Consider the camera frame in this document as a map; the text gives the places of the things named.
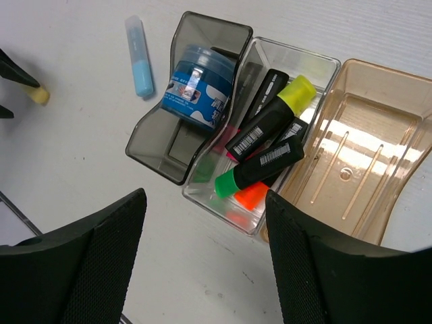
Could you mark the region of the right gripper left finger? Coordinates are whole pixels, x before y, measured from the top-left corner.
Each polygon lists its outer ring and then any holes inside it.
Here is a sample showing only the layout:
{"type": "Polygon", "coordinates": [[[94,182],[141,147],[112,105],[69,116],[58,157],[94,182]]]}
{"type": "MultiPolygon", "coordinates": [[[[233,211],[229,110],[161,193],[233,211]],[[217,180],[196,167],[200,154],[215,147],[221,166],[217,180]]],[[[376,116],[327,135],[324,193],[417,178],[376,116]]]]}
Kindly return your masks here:
{"type": "Polygon", "coordinates": [[[138,188],[51,232],[1,245],[1,322],[128,323],[146,208],[138,188]]]}

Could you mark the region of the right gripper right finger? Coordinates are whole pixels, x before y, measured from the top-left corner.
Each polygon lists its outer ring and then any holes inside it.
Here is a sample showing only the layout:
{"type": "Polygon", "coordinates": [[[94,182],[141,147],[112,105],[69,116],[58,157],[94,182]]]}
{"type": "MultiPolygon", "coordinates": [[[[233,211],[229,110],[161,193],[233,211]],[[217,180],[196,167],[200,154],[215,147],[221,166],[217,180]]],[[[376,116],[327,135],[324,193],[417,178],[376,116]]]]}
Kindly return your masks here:
{"type": "Polygon", "coordinates": [[[285,323],[430,323],[431,250],[348,236],[273,191],[266,224],[285,323]]]}

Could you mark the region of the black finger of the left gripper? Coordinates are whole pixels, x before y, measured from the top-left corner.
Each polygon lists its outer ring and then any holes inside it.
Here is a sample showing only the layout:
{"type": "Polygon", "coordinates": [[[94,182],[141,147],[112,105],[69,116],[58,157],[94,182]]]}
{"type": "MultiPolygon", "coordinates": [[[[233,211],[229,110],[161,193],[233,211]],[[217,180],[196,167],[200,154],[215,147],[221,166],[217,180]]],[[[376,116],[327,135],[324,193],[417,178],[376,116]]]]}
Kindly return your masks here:
{"type": "Polygon", "coordinates": [[[41,84],[33,78],[30,74],[25,72],[19,67],[7,54],[1,49],[1,77],[7,80],[11,80],[20,85],[31,86],[37,88],[41,84]]]}

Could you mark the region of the pale yellow eraser stick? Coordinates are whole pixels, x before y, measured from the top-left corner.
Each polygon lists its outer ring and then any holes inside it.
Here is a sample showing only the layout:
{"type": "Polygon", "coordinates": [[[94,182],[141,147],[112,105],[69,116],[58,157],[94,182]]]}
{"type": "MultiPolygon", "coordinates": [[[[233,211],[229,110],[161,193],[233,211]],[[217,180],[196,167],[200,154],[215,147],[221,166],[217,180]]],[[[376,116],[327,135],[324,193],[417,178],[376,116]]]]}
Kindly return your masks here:
{"type": "Polygon", "coordinates": [[[42,86],[37,88],[21,85],[24,92],[39,105],[46,105],[50,99],[50,93],[42,86]]]}

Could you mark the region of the orange highlighter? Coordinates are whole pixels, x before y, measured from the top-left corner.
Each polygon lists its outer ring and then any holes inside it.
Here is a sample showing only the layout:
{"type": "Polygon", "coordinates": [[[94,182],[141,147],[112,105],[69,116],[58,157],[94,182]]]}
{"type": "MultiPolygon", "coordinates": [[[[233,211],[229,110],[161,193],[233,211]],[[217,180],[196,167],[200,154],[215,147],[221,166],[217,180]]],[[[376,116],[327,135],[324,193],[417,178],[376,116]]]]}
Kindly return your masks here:
{"type": "Polygon", "coordinates": [[[252,211],[265,198],[269,187],[257,182],[237,193],[234,198],[248,211],[252,211]]]}

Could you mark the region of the green highlighter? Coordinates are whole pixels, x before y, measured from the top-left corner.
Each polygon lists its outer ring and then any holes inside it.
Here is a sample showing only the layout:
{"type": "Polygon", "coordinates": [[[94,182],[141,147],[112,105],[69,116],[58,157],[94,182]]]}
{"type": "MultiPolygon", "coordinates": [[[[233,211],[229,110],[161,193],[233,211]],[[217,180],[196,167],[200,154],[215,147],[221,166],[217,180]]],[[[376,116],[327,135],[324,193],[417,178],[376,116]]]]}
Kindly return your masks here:
{"type": "Polygon", "coordinates": [[[291,136],[218,176],[215,193],[219,198],[226,198],[274,176],[303,158],[301,139],[291,136]]]}

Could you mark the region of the light blue highlighter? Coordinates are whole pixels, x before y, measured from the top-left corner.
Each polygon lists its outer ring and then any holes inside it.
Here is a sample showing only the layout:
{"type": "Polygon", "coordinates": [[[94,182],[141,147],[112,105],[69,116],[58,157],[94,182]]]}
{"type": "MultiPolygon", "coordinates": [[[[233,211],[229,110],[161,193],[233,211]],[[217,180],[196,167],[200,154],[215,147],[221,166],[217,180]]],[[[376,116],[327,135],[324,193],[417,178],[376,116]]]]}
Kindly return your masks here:
{"type": "Polygon", "coordinates": [[[135,92],[146,98],[154,93],[154,86],[143,24],[138,16],[131,16],[125,21],[125,27],[135,92]]]}

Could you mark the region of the pink highlighter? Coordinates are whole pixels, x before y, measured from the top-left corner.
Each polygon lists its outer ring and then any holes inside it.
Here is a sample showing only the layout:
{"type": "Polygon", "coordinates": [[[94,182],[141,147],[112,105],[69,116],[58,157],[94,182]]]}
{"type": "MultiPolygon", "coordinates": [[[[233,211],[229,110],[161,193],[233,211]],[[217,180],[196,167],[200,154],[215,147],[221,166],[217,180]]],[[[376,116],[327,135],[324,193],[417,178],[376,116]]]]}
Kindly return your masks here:
{"type": "Polygon", "coordinates": [[[232,134],[232,137],[230,138],[230,140],[227,142],[227,144],[225,145],[225,149],[226,149],[226,157],[228,157],[229,159],[231,159],[232,161],[237,161],[236,158],[232,155],[231,153],[231,149],[234,145],[235,142],[235,138],[238,135],[238,133],[240,132],[240,129],[237,128],[236,131],[232,134]]]}

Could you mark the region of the yellow highlighter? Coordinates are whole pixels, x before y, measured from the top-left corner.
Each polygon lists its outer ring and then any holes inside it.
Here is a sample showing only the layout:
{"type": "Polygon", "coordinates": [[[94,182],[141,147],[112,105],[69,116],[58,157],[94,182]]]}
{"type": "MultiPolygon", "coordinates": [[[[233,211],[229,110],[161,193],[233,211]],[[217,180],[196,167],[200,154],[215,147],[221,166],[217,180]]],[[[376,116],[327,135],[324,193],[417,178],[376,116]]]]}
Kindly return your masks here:
{"type": "Polygon", "coordinates": [[[293,79],[240,128],[231,149],[237,162],[249,158],[273,135],[299,117],[316,95],[317,90],[306,77],[299,75],[293,79]]]}

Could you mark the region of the blue round jar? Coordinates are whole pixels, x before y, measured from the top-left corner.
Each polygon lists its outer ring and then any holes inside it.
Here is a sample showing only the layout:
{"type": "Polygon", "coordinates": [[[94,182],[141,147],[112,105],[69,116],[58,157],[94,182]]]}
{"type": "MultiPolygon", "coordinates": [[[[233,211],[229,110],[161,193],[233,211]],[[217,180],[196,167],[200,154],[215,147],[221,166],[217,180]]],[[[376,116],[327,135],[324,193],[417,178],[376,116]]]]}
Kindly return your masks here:
{"type": "Polygon", "coordinates": [[[206,47],[187,45],[161,108],[208,131],[215,129],[232,91],[235,64],[206,47]]]}

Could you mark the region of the dark grey transparent container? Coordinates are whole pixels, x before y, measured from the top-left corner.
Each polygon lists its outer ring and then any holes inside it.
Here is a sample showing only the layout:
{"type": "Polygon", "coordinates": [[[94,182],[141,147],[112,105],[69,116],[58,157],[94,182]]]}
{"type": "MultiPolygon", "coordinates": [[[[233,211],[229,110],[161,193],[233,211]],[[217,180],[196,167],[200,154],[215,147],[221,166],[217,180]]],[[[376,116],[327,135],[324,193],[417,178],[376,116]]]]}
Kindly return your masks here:
{"type": "MultiPolygon", "coordinates": [[[[251,26],[187,11],[173,35],[169,71],[180,61],[189,44],[202,45],[227,55],[237,70],[252,39],[251,26]]],[[[207,143],[220,132],[205,130],[154,106],[136,124],[125,153],[174,184],[185,183],[194,162],[207,143]]]]}

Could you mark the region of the amber transparent container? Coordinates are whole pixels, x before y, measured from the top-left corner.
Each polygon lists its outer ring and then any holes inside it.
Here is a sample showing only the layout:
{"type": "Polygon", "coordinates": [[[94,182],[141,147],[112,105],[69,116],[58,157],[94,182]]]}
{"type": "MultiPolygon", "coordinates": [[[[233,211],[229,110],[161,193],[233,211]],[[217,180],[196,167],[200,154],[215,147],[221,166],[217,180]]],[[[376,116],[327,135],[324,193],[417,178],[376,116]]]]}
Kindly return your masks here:
{"type": "Polygon", "coordinates": [[[431,152],[431,80],[345,61],[278,194],[307,215],[381,245],[394,205],[431,152]]]}

